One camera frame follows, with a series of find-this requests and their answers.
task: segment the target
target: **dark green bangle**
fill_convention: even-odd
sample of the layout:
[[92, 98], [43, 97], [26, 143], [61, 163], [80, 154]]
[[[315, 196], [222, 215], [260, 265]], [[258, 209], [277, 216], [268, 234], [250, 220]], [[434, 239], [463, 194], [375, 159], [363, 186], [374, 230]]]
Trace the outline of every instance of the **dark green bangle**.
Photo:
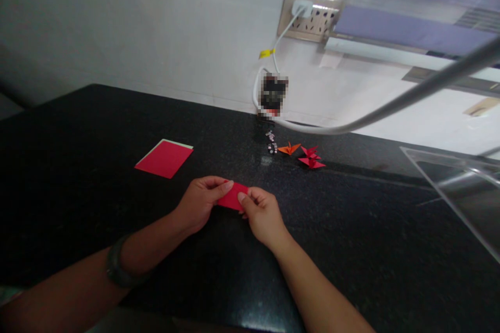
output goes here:
[[140, 284], [145, 283], [148, 278], [151, 276], [151, 272], [146, 273], [140, 277], [134, 277], [129, 275], [125, 270], [121, 267], [120, 264], [120, 254], [121, 248], [125, 241], [130, 237], [130, 234], [127, 234], [120, 239], [109, 249], [108, 259], [106, 262], [106, 273], [111, 281], [113, 281], [119, 287], [125, 289], [131, 289]]

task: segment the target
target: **red origami paper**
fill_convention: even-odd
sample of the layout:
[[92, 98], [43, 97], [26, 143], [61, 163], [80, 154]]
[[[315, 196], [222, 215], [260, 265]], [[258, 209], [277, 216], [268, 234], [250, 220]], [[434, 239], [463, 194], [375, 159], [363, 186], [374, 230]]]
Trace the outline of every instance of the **red origami paper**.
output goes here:
[[299, 148], [301, 146], [301, 144], [299, 143], [298, 145], [295, 145], [292, 147], [292, 145], [290, 144], [290, 142], [288, 142], [288, 146], [285, 146], [285, 147], [279, 147], [278, 150], [283, 152], [283, 153], [288, 153], [288, 155], [291, 155], [293, 154], [297, 148]]
[[172, 178], [193, 152], [193, 149], [189, 147], [163, 139], [137, 163], [135, 168], [161, 177]]
[[313, 147], [313, 148], [309, 148], [309, 149], [302, 147], [302, 150], [304, 151], [304, 153], [306, 154], [307, 157], [313, 158], [314, 156], [316, 156], [316, 154], [315, 154], [316, 148], [318, 148], [318, 146]]
[[231, 208], [237, 211], [243, 211], [243, 207], [238, 200], [238, 193], [242, 192], [248, 194], [248, 187], [240, 185], [239, 183], [234, 183], [233, 188], [229, 192], [219, 199], [218, 205]]
[[315, 169], [315, 168], [321, 168], [322, 166], [325, 167], [325, 164], [321, 164], [318, 159], [321, 159], [318, 155], [314, 155], [312, 158], [300, 158], [299, 160], [303, 162], [304, 164], [309, 165], [309, 168]]

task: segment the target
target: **hand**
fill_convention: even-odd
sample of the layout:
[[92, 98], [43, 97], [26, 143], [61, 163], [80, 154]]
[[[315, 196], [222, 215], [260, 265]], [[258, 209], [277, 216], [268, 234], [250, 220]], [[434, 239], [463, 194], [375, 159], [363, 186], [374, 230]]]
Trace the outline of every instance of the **hand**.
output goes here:
[[183, 230], [190, 235], [204, 227], [217, 200], [231, 190], [233, 183], [216, 176], [192, 180], [179, 205], [172, 212]]
[[252, 233], [274, 254], [290, 242], [292, 236], [283, 223], [273, 194], [259, 187], [250, 187], [248, 195], [238, 193], [238, 200], [248, 216]]

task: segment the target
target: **origami crane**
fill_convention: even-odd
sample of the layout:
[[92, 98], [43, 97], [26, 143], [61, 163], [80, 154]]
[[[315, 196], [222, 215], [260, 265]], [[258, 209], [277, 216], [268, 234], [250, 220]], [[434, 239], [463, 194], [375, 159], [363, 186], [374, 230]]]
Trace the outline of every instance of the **origami crane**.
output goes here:
[[301, 144], [299, 143], [298, 145], [292, 146], [290, 142], [288, 142], [288, 146], [285, 147], [279, 147], [278, 150], [283, 152], [283, 153], [288, 153], [288, 155], [293, 154], [297, 148], [299, 148]]
[[309, 157], [309, 158], [313, 158], [314, 156], [317, 156], [317, 155], [315, 154], [315, 152], [316, 152], [316, 148], [318, 148], [318, 146], [313, 147], [313, 148], [309, 148], [309, 149], [307, 149], [307, 148], [305, 148], [305, 147], [302, 147], [302, 150], [304, 151], [304, 153], [306, 154], [306, 156], [307, 156], [307, 157]]
[[309, 165], [310, 169], [315, 169], [315, 168], [321, 168], [322, 166], [325, 167], [325, 164], [321, 164], [318, 159], [321, 159], [318, 155], [314, 155], [311, 158], [300, 158], [299, 160], [303, 162], [304, 164]]

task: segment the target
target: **white cable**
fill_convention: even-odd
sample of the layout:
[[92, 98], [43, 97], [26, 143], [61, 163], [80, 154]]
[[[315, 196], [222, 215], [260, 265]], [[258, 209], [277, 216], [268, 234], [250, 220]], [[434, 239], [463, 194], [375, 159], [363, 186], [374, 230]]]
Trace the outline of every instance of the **white cable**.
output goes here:
[[[279, 117], [270, 116], [275, 123], [287, 127], [288, 129], [297, 130], [299, 132], [308, 134], [323, 134], [323, 135], [336, 135], [345, 134], [351, 131], [360, 129], [364, 126], [380, 121], [400, 110], [407, 108], [422, 99], [436, 93], [437, 91], [454, 83], [456, 80], [476, 73], [490, 65], [497, 63], [500, 60], [500, 37], [492, 40], [491, 42], [479, 47], [465, 56], [461, 60], [449, 65], [443, 70], [440, 70], [420, 84], [407, 90], [395, 99], [384, 104], [380, 108], [374, 110], [361, 117], [360, 119], [351, 123], [336, 126], [336, 127], [315, 127], [297, 125], [290, 121], [280, 120]], [[260, 74], [264, 67], [260, 67], [257, 75], [255, 76], [253, 102], [255, 107], [262, 113], [266, 110], [262, 108], [258, 102], [259, 82], [261, 80]]]
[[299, 17], [299, 15], [304, 10], [306, 10], [306, 7], [302, 7], [302, 6], [298, 9], [297, 14], [295, 16], [293, 16], [292, 20], [290, 21], [290, 23], [288, 24], [288, 26], [285, 28], [285, 30], [281, 33], [281, 35], [278, 37], [278, 39], [276, 40], [276, 43], [274, 44], [274, 47], [272, 48], [273, 49], [272, 60], [274, 61], [274, 67], [276, 68], [276, 73], [277, 74], [280, 74], [280, 70], [278, 69], [278, 64], [276, 63], [276, 47], [278, 47], [278, 43], [280, 42], [281, 38], [283, 38], [283, 35], [285, 35], [286, 32], [289, 30], [289, 28], [292, 27], [293, 22], [295, 22], [295, 20], [297, 19], [297, 17]]

